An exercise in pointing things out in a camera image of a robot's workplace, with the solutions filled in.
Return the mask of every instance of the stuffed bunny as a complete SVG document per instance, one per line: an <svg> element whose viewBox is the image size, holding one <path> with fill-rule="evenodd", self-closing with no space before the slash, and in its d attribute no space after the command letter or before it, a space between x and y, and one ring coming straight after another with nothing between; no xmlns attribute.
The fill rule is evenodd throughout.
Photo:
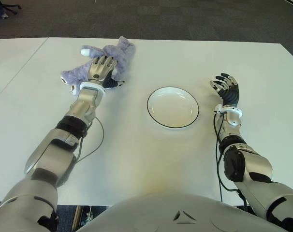
<svg viewBox="0 0 293 232"><path fill-rule="evenodd" d="M107 45L103 49L97 47L84 45L81 48L81 54L90 58L97 58L101 56L112 56L118 63L114 72L112 73L112 79L120 81L121 75L128 69L130 61L135 53L134 44L130 43L125 37L121 36L117 43L117 46ZM88 80L88 70L92 60L76 67L70 71L63 71L61 73L61 80L71 86L71 92L74 95L78 95L80 92L80 84L83 81Z"/></svg>

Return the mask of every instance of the chair leg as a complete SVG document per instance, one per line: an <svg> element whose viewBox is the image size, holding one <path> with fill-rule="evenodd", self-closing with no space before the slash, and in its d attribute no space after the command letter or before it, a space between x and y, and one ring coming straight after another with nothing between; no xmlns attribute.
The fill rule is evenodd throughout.
<svg viewBox="0 0 293 232"><path fill-rule="evenodd" d="M5 7L17 7L19 10L22 9L22 7L19 4L16 4L16 5L3 4L2 6L5 6Z"/></svg>
<svg viewBox="0 0 293 232"><path fill-rule="evenodd" d="M5 10L7 10L7 11L10 11L10 12L12 12L14 15L16 15L17 14L17 12L16 11L13 11L13 10L11 10L11 9L9 9L9 8L7 8L6 6L2 6Z"/></svg>

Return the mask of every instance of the white bowl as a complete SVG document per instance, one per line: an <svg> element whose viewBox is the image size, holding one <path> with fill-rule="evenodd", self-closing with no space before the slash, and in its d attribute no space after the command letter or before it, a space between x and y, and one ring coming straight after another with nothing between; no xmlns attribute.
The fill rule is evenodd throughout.
<svg viewBox="0 0 293 232"><path fill-rule="evenodd" d="M155 90L147 100L150 116L168 128L183 128L192 124L199 114L195 98L187 91L176 87Z"/></svg>

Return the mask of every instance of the floor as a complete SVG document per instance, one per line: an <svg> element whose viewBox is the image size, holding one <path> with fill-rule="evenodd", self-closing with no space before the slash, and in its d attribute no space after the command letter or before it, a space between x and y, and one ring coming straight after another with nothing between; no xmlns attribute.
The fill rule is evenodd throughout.
<svg viewBox="0 0 293 232"><path fill-rule="evenodd" d="M293 6L285 0L3 0L17 15L0 38L96 37L280 43L293 55ZM75 206L58 206L58 232Z"/></svg>

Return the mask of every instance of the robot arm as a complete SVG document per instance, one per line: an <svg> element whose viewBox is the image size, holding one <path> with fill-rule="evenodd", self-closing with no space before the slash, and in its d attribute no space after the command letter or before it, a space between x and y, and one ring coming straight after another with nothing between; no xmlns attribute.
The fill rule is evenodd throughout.
<svg viewBox="0 0 293 232"><path fill-rule="evenodd" d="M293 232L293 189L273 182L270 162L243 140L238 83L225 73L216 79L210 84L223 99L224 106L216 107L215 120L226 177L235 183L257 216Z"/></svg>
<svg viewBox="0 0 293 232"><path fill-rule="evenodd" d="M117 86L111 73L117 61L95 58L88 82L64 118L32 153L25 166L25 178L17 183L0 204L0 232L54 232L57 187L66 182L77 160L73 152L95 118L95 109L105 95L104 87Z"/></svg>

